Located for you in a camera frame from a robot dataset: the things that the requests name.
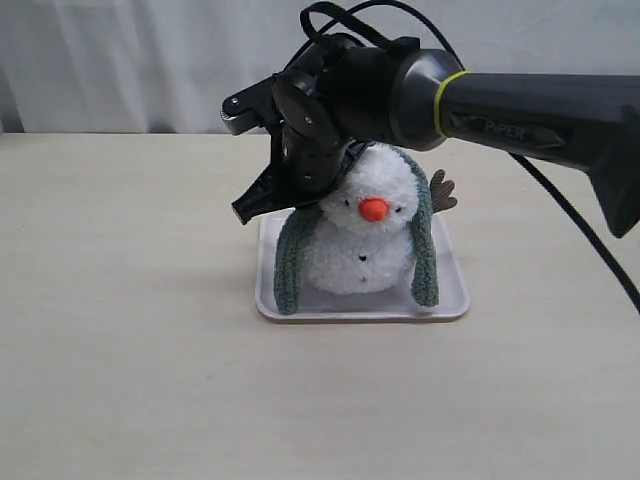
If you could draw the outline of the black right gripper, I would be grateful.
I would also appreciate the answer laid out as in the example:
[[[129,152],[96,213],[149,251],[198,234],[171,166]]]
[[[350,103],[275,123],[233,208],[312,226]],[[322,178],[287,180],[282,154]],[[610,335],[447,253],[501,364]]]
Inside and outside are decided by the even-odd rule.
[[[268,165],[231,203],[242,225],[314,204],[334,191],[343,176],[347,138],[327,112],[316,78],[297,69],[283,71],[274,78],[272,96],[283,118],[276,167]]]

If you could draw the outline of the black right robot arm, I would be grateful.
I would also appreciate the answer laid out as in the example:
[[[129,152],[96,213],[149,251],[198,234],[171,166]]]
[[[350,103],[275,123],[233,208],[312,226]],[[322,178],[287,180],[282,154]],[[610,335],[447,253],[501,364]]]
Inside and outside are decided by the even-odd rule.
[[[268,166],[232,205],[242,222],[319,202],[369,142],[427,151],[448,138],[585,173],[616,237],[639,220],[635,75],[474,73],[415,38],[332,34],[226,98],[221,116],[232,134],[271,138]]]

